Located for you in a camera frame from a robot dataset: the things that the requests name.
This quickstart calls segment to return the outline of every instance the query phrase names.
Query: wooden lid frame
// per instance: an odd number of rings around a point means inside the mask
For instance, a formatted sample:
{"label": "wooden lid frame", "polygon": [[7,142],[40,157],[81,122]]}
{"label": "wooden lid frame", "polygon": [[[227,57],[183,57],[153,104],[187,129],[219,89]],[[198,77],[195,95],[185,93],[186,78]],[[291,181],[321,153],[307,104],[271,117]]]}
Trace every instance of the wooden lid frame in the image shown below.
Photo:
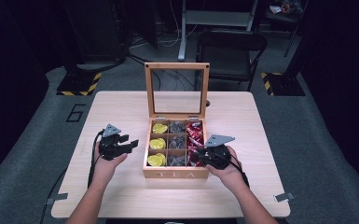
{"label": "wooden lid frame", "polygon": [[[209,81],[208,63],[145,63],[145,79],[147,89],[147,100],[149,107],[149,117],[178,117],[188,119],[189,117],[205,118],[208,81]],[[202,83],[200,88],[200,111],[199,112],[166,112],[156,111],[155,93],[153,90],[153,70],[199,70],[202,72]]]}

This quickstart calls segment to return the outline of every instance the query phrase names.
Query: right hand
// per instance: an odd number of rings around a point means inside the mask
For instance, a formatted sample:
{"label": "right hand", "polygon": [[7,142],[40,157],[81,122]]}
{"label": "right hand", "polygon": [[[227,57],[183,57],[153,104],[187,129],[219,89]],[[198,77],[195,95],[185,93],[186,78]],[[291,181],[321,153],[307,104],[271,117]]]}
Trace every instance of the right hand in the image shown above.
{"label": "right hand", "polygon": [[[237,159],[237,154],[235,153],[235,150],[229,146],[227,146],[227,148],[229,153]],[[240,161],[237,162],[233,158],[231,158],[231,161],[239,167],[242,167]],[[206,165],[206,168],[209,170],[209,172],[211,172],[211,174],[219,177],[223,185],[225,185],[226,188],[228,188],[232,192],[234,192],[237,188],[242,188],[243,186],[247,187],[245,182],[243,181],[241,172],[237,170],[237,168],[235,168],[232,164],[230,164],[224,170],[218,170],[211,165]]]}

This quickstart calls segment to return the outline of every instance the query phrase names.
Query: hand-mounted device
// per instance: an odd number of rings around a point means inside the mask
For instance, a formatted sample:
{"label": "hand-mounted device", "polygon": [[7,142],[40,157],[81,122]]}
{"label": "hand-mounted device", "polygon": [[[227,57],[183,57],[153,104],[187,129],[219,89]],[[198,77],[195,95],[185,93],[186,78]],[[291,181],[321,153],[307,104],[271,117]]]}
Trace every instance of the hand-mounted device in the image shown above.
{"label": "hand-mounted device", "polygon": [[[98,132],[97,136],[94,139],[94,143],[92,145],[92,155],[91,155],[91,167],[89,173],[89,182],[88,187],[91,184],[92,177],[94,175],[94,167],[95,163],[100,158],[104,160],[111,161],[112,159],[122,155],[123,153],[132,153],[132,149],[138,147],[139,140],[134,140],[127,145],[119,145],[118,143],[123,143],[129,140],[129,136],[127,134],[120,136],[121,130],[116,128],[115,126],[108,124],[106,129]],[[100,157],[94,161],[94,154],[95,154],[95,145],[97,143],[97,139],[99,136],[102,136],[100,145],[99,145],[99,152]]]}
{"label": "hand-mounted device", "polygon": [[[204,147],[197,148],[195,156],[198,157],[203,166],[209,164],[218,170],[224,170],[232,164],[241,172],[243,181],[249,187],[248,177],[242,170],[240,163],[229,153],[228,148],[225,146],[225,143],[233,140],[235,140],[235,138],[231,136],[213,134]],[[233,158],[239,165],[232,162],[231,158]]]}

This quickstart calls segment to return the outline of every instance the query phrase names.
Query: gray floor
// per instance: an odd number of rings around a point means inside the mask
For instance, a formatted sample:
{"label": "gray floor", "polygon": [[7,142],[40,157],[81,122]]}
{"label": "gray floor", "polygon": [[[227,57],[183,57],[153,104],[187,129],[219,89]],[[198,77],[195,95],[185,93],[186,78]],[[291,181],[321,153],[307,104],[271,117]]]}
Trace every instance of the gray floor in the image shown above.
{"label": "gray floor", "polygon": [[[306,96],[268,96],[261,72],[283,72],[287,34],[265,33],[269,46],[256,71],[252,94],[280,173],[283,187],[296,198],[290,201],[289,223],[359,223],[359,176],[345,161],[324,126],[324,121],[302,79],[297,77]],[[131,53],[150,61],[176,62],[179,45],[158,49],[149,45],[131,48]],[[186,60],[192,62],[194,38],[187,43]],[[50,83],[23,135],[0,166],[0,223],[36,223],[55,180],[71,160],[95,93],[91,96],[57,96],[56,88],[65,71],[47,73]],[[236,83],[212,81],[210,91],[232,91]],[[247,83],[242,83],[241,91]],[[144,68],[127,59],[103,73],[96,91],[145,91]],[[74,105],[83,111],[80,122],[65,122]],[[44,223],[63,223],[50,215],[47,206]]]}

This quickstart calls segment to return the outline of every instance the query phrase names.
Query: chair backrest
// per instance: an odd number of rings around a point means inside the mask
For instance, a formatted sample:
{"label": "chair backrest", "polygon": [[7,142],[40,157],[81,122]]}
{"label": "chair backrest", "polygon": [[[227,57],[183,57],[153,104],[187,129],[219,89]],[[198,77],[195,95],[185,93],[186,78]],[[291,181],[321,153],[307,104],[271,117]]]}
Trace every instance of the chair backrest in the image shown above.
{"label": "chair backrest", "polygon": [[211,29],[201,33],[197,44],[198,52],[203,46],[264,51],[267,39],[263,35],[249,31]]}

